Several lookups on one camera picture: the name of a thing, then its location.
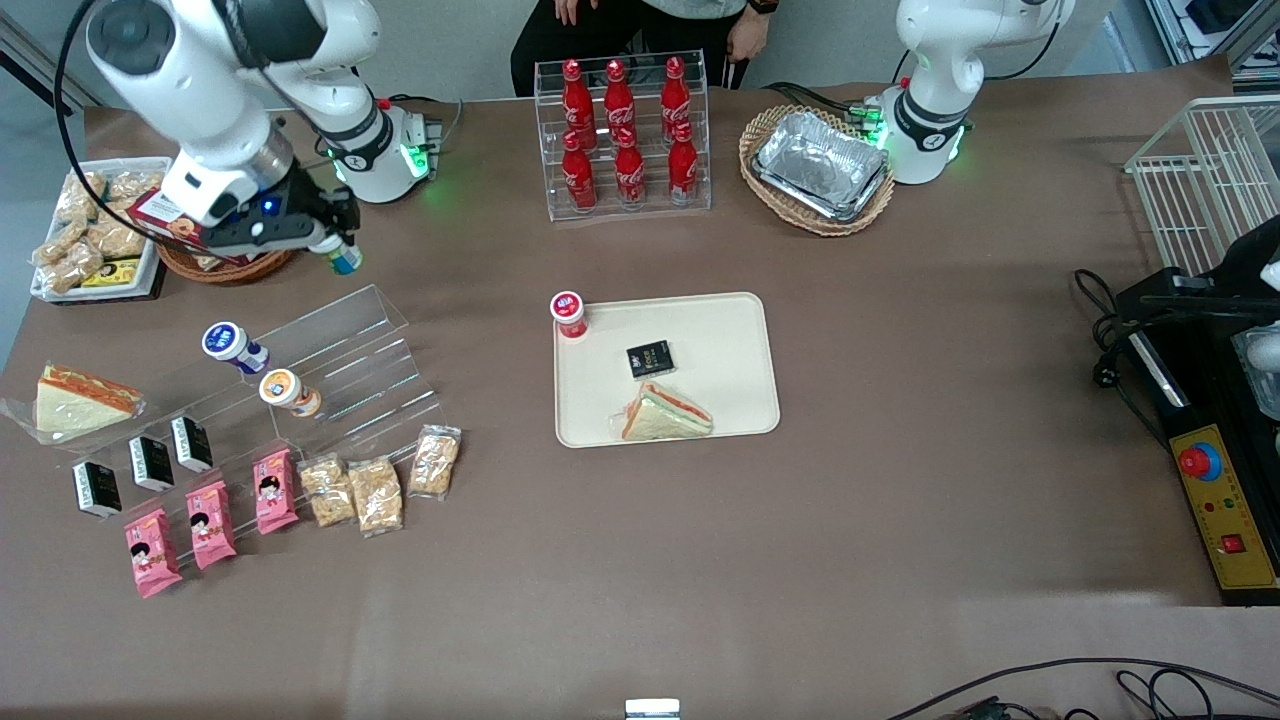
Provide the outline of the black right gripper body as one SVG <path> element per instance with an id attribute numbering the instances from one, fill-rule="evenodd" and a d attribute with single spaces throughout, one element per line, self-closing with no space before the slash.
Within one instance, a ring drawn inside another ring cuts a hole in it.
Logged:
<path id="1" fill-rule="evenodd" d="M 204 246 L 220 256 L 306 250 L 339 228 L 339 191 L 324 190 L 292 167 L 276 184 L 204 229 Z"/>

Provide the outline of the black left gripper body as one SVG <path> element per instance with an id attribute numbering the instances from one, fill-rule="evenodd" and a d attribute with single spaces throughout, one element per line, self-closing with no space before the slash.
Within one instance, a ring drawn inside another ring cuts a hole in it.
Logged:
<path id="1" fill-rule="evenodd" d="M 1243 320 L 1267 325 L 1279 319 L 1279 219 L 1244 233 L 1221 261 L 1199 274 L 1179 266 L 1158 275 L 1156 290 L 1140 293 L 1140 309 L 1158 316 Z"/>

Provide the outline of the person hand with watch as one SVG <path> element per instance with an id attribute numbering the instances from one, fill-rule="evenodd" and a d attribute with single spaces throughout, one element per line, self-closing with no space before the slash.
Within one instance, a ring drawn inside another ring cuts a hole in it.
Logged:
<path id="1" fill-rule="evenodd" d="M 767 45 L 771 19 L 771 13 L 745 6 L 730 31 L 726 44 L 727 60 L 731 63 L 754 60 Z"/>

